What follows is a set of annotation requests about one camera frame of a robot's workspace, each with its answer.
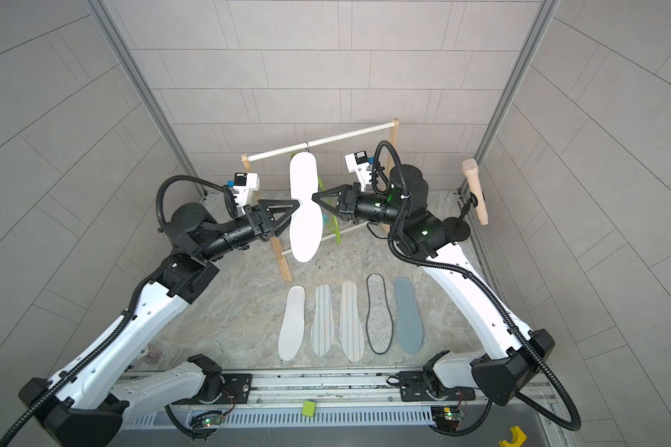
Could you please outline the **green clip hanger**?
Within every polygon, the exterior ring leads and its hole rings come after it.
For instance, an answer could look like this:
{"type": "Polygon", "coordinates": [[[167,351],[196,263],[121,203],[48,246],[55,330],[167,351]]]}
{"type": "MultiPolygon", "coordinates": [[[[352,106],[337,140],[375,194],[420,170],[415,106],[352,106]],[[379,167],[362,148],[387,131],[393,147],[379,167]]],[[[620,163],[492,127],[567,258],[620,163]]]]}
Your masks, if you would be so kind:
{"type": "MultiPolygon", "coordinates": [[[[326,188],[324,186],[324,181],[322,180],[321,177],[318,178],[318,184],[319,184],[319,191],[325,191],[326,188]]],[[[335,237],[335,243],[337,245],[341,245],[341,231],[340,231],[340,226],[339,226],[339,220],[337,217],[333,216],[332,214],[328,214],[324,212],[322,215],[324,218],[324,224],[328,228],[329,232],[331,233],[330,236],[335,237]]]]}

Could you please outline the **white textured foam insole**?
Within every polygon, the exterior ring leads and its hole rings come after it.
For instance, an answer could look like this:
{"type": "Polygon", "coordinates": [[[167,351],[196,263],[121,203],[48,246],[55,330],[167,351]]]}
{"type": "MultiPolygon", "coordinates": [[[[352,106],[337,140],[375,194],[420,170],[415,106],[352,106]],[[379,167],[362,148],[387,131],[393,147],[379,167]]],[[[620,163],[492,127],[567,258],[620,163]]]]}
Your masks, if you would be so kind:
{"type": "Polygon", "coordinates": [[[305,299],[306,293],[302,286],[292,287],[287,294],[278,340],[278,353],[282,361],[292,361],[300,350],[305,331],[305,299]]]}

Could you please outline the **white striped insole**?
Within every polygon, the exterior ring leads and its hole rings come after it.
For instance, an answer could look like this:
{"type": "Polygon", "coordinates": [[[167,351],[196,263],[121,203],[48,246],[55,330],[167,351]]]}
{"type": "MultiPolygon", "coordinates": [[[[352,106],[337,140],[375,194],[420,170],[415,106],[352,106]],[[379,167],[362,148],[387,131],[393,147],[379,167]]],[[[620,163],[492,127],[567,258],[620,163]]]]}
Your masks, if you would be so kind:
{"type": "Polygon", "coordinates": [[[358,362],[365,354],[365,332],[358,312],[357,285],[342,284],[340,300],[340,344],[350,362],[358,362]]]}
{"type": "Polygon", "coordinates": [[[311,327],[311,346],[317,357],[326,356],[334,337],[331,288],[329,285],[322,285],[315,291],[314,319],[311,327]]]}

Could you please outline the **dark grey felt insole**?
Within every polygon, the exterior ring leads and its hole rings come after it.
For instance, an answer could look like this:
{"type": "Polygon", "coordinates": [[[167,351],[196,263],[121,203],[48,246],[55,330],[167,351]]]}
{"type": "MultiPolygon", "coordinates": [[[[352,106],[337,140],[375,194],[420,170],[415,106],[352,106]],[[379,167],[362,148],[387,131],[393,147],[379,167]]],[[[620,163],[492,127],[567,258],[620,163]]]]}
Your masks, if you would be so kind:
{"type": "Polygon", "coordinates": [[[393,342],[393,315],[387,297],[385,280],[374,273],[366,280],[368,312],[365,333],[369,346],[376,355],[385,355],[393,342]]]}

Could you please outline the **grey blue insole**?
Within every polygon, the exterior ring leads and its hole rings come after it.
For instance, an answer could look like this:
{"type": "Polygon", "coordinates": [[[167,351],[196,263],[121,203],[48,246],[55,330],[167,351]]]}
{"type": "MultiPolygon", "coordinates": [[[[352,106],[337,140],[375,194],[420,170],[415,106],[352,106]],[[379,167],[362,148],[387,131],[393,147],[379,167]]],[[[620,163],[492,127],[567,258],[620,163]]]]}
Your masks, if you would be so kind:
{"type": "Polygon", "coordinates": [[[424,339],[424,329],[412,282],[398,277],[393,283],[396,303],[396,334],[398,342],[407,355],[416,355],[424,339]]]}

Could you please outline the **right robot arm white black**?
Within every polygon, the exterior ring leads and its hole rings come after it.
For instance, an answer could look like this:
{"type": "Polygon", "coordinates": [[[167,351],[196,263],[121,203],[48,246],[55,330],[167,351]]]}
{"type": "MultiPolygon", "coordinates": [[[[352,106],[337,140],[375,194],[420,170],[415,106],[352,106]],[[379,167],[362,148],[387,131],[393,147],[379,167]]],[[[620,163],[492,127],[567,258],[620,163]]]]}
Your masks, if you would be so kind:
{"type": "Polygon", "coordinates": [[[467,428],[435,428],[448,437],[468,435],[485,422],[493,405],[512,399],[561,428],[578,431],[581,415],[546,360],[555,340],[546,330],[533,330],[501,301],[484,279],[469,267],[460,242],[470,236],[463,216],[441,220],[428,210],[429,185],[421,170],[404,164],[388,141],[378,144],[371,183],[384,189],[363,191],[361,184],[317,191],[311,200],[342,221],[389,225],[386,238],[400,261],[422,268],[445,291],[475,330],[483,353],[456,355],[442,351],[423,368],[419,386],[436,400],[461,389],[478,389],[488,400],[467,428]]]}

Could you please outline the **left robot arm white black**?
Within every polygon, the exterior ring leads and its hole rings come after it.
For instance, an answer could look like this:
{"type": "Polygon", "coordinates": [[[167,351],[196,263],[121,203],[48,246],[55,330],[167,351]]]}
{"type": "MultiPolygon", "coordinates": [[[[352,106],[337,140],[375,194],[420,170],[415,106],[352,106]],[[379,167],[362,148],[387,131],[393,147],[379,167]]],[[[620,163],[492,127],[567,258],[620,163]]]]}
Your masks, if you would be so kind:
{"type": "Polygon", "coordinates": [[[196,396],[213,400],[222,371],[205,355],[189,358],[162,374],[118,387],[130,362],[161,329],[192,305],[219,272],[215,261],[257,241],[279,236],[302,208],[298,199],[260,199],[241,216],[218,223],[199,203],[178,208],[171,219],[164,197],[178,182],[223,193],[227,208],[236,206],[226,186],[189,175],[165,180],[155,200],[158,230],[171,243],[170,254],[135,287],[119,317],[80,355],[50,378],[33,378],[20,391],[25,412],[0,439],[9,445],[35,419],[61,446],[106,446],[133,419],[158,407],[196,396]]]}

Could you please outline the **black microphone stand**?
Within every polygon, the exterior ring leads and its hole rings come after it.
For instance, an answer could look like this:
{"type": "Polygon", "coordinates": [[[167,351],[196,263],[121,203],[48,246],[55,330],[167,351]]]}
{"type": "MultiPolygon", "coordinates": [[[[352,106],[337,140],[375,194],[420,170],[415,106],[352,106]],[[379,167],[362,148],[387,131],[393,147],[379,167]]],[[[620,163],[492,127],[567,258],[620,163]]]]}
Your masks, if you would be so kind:
{"type": "Polygon", "coordinates": [[[469,199],[465,201],[461,208],[460,215],[458,217],[449,217],[443,221],[444,233],[449,242],[453,244],[460,243],[471,236],[471,228],[465,222],[465,217],[471,208],[477,208],[478,204],[479,200],[475,193],[470,193],[469,199]]]}

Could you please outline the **green sticky block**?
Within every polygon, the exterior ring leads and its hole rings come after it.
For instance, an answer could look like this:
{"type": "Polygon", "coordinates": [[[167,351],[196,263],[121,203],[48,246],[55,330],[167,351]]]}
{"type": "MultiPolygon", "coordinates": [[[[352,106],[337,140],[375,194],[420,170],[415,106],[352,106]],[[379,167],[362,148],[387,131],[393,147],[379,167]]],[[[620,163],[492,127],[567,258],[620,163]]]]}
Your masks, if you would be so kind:
{"type": "Polygon", "coordinates": [[[305,417],[313,418],[316,412],[316,402],[312,400],[305,400],[303,402],[301,414],[305,417]]]}

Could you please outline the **left circuit board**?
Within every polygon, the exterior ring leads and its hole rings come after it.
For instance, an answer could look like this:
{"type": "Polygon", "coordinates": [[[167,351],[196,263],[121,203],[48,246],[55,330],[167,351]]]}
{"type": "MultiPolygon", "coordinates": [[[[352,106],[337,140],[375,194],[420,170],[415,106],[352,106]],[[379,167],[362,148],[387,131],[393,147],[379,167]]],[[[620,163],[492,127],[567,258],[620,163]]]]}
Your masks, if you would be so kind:
{"type": "Polygon", "coordinates": [[[224,419],[222,411],[208,411],[192,417],[189,426],[193,429],[212,429],[220,426],[224,419]]]}

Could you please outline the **circuit board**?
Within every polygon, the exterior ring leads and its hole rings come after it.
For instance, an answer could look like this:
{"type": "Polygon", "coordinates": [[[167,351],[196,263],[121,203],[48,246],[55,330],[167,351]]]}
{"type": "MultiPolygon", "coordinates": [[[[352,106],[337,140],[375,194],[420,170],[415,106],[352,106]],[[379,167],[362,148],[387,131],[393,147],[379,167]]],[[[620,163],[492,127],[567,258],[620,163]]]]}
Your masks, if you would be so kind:
{"type": "Polygon", "coordinates": [[[456,432],[464,419],[464,412],[458,407],[432,407],[434,428],[444,432],[456,432]]]}
{"type": "Polygon", "coordinates": [[[208,411],[192,417],[189,426],[193,429],[212,429],[220,426],[224,419],[222,411],[208,411]]]}

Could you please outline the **right circuit board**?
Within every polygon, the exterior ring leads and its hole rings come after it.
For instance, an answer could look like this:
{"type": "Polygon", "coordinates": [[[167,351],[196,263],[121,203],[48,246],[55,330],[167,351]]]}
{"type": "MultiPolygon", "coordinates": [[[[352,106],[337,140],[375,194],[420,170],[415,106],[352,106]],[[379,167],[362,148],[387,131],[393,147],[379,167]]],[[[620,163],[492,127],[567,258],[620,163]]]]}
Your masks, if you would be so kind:
{"type": "Polygon", "coordinates": [[[432,407],[434,428],[444,432],[456,432],[464,419],[464,412],[458,407],[432,407]]]}

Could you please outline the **yellow plastic hook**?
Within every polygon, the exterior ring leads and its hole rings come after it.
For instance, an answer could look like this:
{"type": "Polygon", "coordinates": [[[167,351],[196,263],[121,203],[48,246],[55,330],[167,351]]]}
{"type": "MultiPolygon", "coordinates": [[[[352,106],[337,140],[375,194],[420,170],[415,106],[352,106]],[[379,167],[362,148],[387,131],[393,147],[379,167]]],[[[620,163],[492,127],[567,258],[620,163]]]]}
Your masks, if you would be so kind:
{"type": "Polygon", "coordinates": [[[499,447],[522,447],[527,441],[527,435],[523,432],[520,426],[510,427],[510,432],[510,439],[500,440],[499,447]]]}

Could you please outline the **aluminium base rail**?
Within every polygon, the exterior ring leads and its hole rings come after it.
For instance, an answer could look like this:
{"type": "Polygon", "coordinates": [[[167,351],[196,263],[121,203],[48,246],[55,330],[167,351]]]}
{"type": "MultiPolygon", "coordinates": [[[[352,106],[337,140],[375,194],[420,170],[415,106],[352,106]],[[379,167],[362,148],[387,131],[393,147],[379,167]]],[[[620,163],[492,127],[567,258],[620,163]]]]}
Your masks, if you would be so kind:
{"type": "Polygon", "coordinates": [[[306,400],[335,406],[373,407],[422,404],[448,406],[484,402],[473,385],[437,397],[422,383],[423,372],[347,368],[325,370],[245,370],[203,372],[191,362],[164,372],[124,372],[107,391],[121,400],[136,398],[134,413],[150,413],[167,403],[214,406],[234,402],[243,408],[276,408],[306,400]]]}

